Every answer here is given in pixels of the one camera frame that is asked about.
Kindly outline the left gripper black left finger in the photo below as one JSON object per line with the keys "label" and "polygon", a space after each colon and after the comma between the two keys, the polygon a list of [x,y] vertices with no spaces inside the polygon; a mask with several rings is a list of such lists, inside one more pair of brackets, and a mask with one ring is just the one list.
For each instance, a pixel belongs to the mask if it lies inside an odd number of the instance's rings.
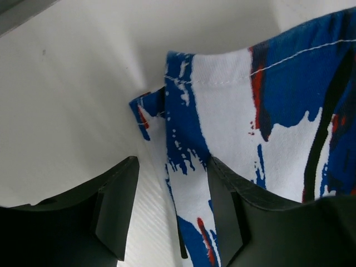
{"label": "left gripper black left finger", "polygon": [[1,208],[2,266],[116,266],[123,261],[139,176],[130,156],[37,205]]}

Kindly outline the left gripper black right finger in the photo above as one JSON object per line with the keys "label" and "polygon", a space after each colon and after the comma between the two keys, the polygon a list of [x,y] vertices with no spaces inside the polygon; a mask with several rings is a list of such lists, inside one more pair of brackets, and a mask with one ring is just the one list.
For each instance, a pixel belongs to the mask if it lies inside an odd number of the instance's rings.
{"label": "left gripper black right finger", "polygon": [[207,165],[223,266],[354,266],[355,197],[301,204],[266,191],[216,157]]}

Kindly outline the blue white red patterned trousers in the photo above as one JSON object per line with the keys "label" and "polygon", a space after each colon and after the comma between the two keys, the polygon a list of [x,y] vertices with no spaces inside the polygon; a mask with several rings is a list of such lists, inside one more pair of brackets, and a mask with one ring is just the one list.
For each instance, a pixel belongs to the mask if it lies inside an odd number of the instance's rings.
{"label": "blue white red patterned trousers", "polygon": [[355,8],[220,55],[169,52],[130,102],[175,212],[182,266],[223,266],[207,165],[301,204],[355,197]]}

